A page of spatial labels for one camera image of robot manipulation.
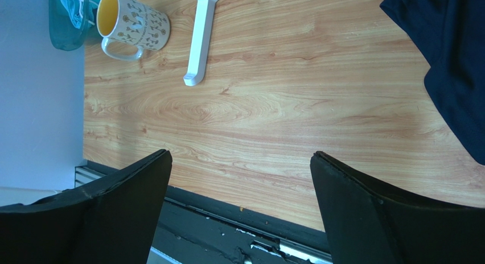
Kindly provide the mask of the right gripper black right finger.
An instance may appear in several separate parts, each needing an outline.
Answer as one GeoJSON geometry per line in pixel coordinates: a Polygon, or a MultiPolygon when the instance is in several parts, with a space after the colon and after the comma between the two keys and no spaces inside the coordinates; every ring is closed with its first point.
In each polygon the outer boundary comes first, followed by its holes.
{"type": "Polygon", "coordinates": [[[483,263],[484,209],[421,196],[325,152],[310,161],[334,263],[483,263]]]}

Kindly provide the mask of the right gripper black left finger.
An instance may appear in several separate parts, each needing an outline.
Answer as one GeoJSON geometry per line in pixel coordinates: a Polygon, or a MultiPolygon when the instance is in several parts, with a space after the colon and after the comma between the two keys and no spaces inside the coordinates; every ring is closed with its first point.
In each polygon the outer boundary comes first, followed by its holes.
{"type": "Polygon", "coordinates": [[[32,204],[1,207],[2,263],[145,263],[172,169],[167,150],[32,204]]]}

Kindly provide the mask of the light blue shorts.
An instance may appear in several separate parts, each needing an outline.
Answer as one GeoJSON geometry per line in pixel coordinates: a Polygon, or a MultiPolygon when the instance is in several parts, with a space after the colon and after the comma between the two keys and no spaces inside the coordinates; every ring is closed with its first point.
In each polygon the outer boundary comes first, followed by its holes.
{"type": "Polygon", "coordinates": [[[75,28],[80,29],[83,18],[87,17],[89,26],[94,26],[93,10],[97,9],[98,3],[93,0],[60,0],[60,3],[67,10],[71,23],[75,28]]]}

